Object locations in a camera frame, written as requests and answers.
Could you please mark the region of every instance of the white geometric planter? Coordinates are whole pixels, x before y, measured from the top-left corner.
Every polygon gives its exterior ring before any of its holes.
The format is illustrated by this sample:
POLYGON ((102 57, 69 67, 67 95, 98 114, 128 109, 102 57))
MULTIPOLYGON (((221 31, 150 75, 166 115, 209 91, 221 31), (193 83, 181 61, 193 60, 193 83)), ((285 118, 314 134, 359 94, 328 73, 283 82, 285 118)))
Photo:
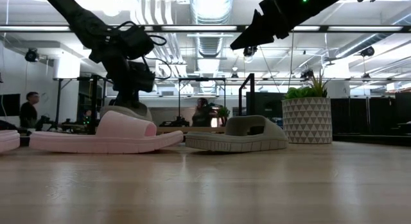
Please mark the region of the white geometric planter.
POLYGON ((331 100, 329 98, 283 100, 283 126, 290 143, 331 143, 333 141, 331 100))

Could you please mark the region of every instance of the pink slide sandal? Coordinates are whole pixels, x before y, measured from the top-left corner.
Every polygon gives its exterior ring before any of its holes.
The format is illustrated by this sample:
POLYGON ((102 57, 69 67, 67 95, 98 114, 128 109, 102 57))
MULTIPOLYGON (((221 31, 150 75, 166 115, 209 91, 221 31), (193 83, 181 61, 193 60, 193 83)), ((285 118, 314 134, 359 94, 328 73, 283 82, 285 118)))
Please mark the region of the pink slide sandal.
POLYGON ((0 153, 20 146, 20 134, 15 130, 0 131, 0 153))
POLYGON ((155 124, 109 111, 96 135, 34 132, 30 148, 62 153, 145 153, 174 146, 183 141, 181 131, 156 136, 155 124))

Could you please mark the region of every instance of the black shirt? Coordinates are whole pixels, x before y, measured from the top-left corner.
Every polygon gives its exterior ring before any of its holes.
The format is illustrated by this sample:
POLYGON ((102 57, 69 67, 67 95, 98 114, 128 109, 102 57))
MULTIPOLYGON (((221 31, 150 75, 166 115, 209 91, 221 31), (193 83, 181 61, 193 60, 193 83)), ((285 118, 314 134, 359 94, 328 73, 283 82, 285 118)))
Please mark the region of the black shirt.
POLYGON ((196 109, 193 116, 193 127, 211 127, 213 117, 210 113, 212 112, 213 108, 209 106, 196 109))
POLYGON ((28 102, 20 108, 20 126, 23 128, 34 128, 37 122, 36 108, 28 102))

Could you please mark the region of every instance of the slide sandal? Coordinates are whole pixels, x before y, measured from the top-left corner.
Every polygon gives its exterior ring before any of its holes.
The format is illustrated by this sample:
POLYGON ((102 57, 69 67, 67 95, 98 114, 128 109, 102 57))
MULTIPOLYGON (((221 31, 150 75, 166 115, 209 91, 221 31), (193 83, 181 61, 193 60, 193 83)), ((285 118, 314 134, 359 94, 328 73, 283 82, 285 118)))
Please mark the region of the slide sandal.
POLYGON ((20 146, 20 134, 16 130, 0 131, 0 153, 20 146))
POLYGON ((183 141, 181 131, 156 136, 155 124, 109 111, 101 119, 96 135, 34 132, 30 148, 62 153, 145 153, 183 141))
POLYGON ((284 131, 263 116, 232 117, 227 121, 225 134, 189 132, 186 147, 224 152, 252 152, 287 148, 284 131), (261 127, 262 133, 247 135, 252 127, 261 127))
POLYGON ((104 115, 109 111, 118 112, 120 114, 124 114, 124 115, 134 117, 137 119, 143 119, 145 121, 153 121, 153 117, 150 112, 150 109, 148 109, 148 107, 141 102, 138 102, 138 108, 136 108, 134 111, 129 108, 125 108, 121 106, 115 106, 115 105, 104 106, 100 109, 100 118, 103 118, 104 115))

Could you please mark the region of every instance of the wooden table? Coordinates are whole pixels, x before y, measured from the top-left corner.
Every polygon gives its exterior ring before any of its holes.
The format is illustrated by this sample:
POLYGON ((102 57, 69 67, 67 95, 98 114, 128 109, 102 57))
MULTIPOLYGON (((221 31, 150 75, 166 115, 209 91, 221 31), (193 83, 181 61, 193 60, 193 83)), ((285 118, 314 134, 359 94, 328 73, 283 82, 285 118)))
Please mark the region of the wooden table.
POLYGON ((175 131, 181 131, 183 133, 188 132, 215 132, 215 133, 225 133, 225 127, 157 127, 157 134, 165 134, 175 131))
POLYGON ((255 153, 0 156, 2 224, 404 224, 409 148, 334 142, 255 153))

